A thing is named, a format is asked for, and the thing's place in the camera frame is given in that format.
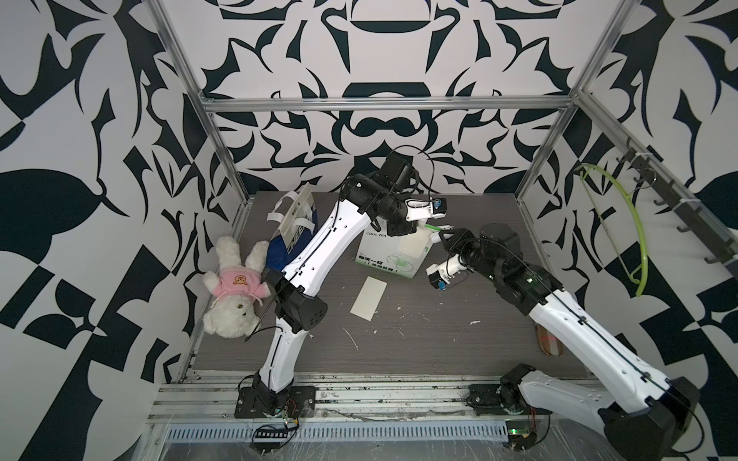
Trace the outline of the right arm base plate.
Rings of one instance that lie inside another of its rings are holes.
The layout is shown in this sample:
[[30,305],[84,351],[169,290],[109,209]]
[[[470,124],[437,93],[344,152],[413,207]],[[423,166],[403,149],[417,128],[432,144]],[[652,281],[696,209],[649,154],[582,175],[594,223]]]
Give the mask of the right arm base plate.
[[512,384],[472,384],[465,403],[477,415],[551,415],[551,411],[528,405]]

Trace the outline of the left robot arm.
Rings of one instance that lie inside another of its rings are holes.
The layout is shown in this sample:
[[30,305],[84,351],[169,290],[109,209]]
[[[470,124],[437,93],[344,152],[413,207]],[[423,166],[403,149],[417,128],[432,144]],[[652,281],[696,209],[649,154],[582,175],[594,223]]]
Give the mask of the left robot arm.
[[380,220],[389,235],[405,236],[416,232],[420,222],[446,214],[443,198],[407,198],[408,181],[404,173],[397,179],[378,174],[347,178],[330,216],[305,250],[284,270],[264,271],[264,281],[274,290],[275,334],[252,388],[266,405],[286,404],[305,338],[327,313],[328,305],[318,297],[320,288],[355,238],[369,226],[378,227]]

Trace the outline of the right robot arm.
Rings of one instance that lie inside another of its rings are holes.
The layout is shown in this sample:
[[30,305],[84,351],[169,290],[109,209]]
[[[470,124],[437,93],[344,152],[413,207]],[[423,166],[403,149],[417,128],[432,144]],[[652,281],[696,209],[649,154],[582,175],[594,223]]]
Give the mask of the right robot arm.
[[443,229],[438,238],[449,257],[432,265],[430,284],[448,288],[461,272],[492,282],[497,294],[538,326],[551,332],[592,372],[603,390],[559,380],[526,364],[500,378],[494,393],[472,391],[477,410],[511,415],[545,410],[605,436],[626,460],[661,460],[697,419],[699,389],[687,378],[669,378],[600,325],[546,269],[522,257],[518,234],[488,224],[480,235],[465,228]]

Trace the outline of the white paper receipt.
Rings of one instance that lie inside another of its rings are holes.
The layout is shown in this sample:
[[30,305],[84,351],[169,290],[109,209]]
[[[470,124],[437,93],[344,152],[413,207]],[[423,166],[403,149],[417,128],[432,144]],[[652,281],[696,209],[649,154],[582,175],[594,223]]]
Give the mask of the white paper receipt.
[[377,308],[382,301],[384,291],[386,291],[387,283],[382,280],[367,278],[364,282],[355,303],[353,304],[350,313],[367,321],[371,322],[377,311]]

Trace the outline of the green white tea bag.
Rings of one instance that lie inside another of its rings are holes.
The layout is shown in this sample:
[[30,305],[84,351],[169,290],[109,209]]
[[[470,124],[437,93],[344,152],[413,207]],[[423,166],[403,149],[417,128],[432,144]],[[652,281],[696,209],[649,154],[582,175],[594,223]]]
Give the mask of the green white tea bag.
[[426,232],[430,239],[424,255],[420,259],[411,259],[399,251],[400,240],[403,236],[388,236],[384,224],[380,230],[369,227],[361,236],[356,261],[367,267],[412,279],[423,265],[432,246],[440,242],[439,233],[452,228],[448,225],[424,224],[419,226],[417,231]]

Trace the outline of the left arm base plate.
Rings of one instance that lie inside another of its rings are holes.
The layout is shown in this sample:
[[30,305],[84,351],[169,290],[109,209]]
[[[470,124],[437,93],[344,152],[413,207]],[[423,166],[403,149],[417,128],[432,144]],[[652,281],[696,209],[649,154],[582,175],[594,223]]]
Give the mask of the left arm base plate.
[[266,388],[243,387],[238,390],[234,416],[237,419],[311,416],[316,392],[313,386],[292,385],[277,394]]

